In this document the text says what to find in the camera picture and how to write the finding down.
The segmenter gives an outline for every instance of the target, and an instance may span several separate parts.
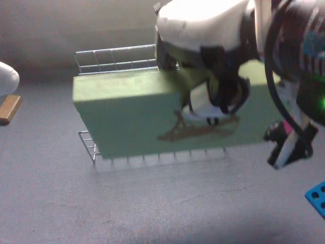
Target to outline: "gray wall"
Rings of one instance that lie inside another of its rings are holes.
[[[75,67],[76,51],[151,44],[157,1],[0,1],[0,60],[15,69]]]

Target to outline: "black cable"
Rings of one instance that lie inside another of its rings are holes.
[[[277,109],[279,110],[283,118],[291,125],[294,131],[299,135],[301,141],[305,144],[307,150],[306,156],[311,157],[313,155],[313,148],[311,142],[307,140],[304,135],[303,129],[295,122],[295,120],[291,117],[291,115],[281,102],[273,78],[273,69],[274,67],[277,67],[273,60],[273,50],[277,40],[277,36],[281,30],[283,17],[285,16],[286,9],[292,1],[293,0],[283,0],[283,4],[281,3],[281,6],[276,11],[271,26],[269,28],[265,42],[265,75],[267,78],[269,92],[273,99],[273,102],[275,103]]]

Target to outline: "hole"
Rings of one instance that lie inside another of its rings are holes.
[[[317,193],[317,192],[313,192],[312,194],[311,194],[311,196],[312,196],[312,198],[314,198],[314,199],[318,199],[319,198],[319,194]]]

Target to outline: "sticker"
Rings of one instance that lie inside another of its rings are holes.
[[[324,59],[325,58],[325,34],[308,32],[304,41],[304,54]]]

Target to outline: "gray table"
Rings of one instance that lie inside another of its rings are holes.
[[[23,104],[0,128],[0,243],[325,242],[304,197],[325,180],[323,131],[312,160],[278,172],[266,164],[270,144],[207,162],[93,167],[74,74],[21,74]]]

